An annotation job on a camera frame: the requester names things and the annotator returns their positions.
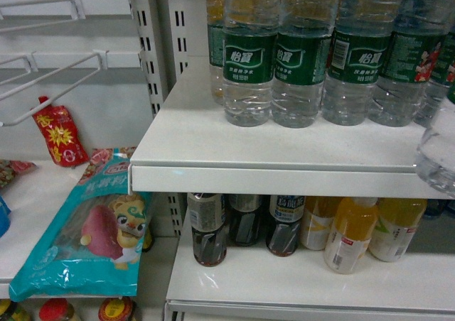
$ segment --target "blue package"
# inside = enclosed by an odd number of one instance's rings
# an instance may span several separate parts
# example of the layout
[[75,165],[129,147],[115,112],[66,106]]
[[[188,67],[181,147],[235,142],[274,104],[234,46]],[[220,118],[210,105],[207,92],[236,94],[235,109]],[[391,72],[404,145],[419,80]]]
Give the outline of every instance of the blue package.
[[128,195],[133,150],[93,153],[79,183],[12,280],[10,299],[137,294],[151,193]]

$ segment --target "shelf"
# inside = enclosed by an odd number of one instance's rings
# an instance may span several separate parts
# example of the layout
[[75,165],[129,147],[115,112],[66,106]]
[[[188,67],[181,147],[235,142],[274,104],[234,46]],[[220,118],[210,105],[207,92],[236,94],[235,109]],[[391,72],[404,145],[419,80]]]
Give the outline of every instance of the shelf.
[[264,239],[249,248],[228,245],[225,260],[206,268],[193,257],[186,222],[168,308],[275,320],[453,320],[454,230],[455,219],[448,216],[423,220],[398,262],[381,262],[367,253],[354,274],[341,275],[327,267],[322,251],[300,246],[289,257],[277,257]]
[[424,129],[323,120],[287,129],[229,124],[194,57],[134,153],[134,190],[447,198],[414,173]]

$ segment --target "yellow drink bottle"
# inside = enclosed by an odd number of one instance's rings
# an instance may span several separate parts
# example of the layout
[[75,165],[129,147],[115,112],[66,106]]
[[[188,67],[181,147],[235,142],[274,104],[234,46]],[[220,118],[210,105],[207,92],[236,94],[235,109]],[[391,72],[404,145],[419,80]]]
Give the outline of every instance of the yellow drink bottle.
[[342,197],[306,197],[300,242],[311,250],[323,250]]
[[338,206],[324,260],[337,273],[352,273],[365,254],[378,220],[377,198],[346,197]]
[[427,207],[426,199],[383,198],[370,252],[386,262],[395,262],[406,252]]

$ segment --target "red packet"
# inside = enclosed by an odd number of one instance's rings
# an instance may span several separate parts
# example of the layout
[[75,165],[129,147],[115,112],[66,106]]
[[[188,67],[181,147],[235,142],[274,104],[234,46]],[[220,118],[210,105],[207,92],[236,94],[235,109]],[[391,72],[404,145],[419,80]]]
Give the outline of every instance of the red packet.
[[[41,96],[40,103],[48,98]],[[43,134],[49,154],[57,165],[77,166],[89,160],[77,138],[77,128],[70,112],[64,106],[52,105],[33,115],[36,125]]]

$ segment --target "lower shelf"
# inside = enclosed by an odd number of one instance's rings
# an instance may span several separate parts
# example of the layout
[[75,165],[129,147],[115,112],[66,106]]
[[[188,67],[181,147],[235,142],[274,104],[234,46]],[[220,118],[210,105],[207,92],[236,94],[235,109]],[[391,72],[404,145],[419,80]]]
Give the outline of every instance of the lower shelf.
[[189,218],[183,226],[166,297],[170,311],[274,320],[453,320],[455,219],[423,220],[403,258],[385,263],[369,253],[353,275],[332,272],[321,251],[298,248],[279,258],[264,240],[229,245],[206,268],[193,257]]

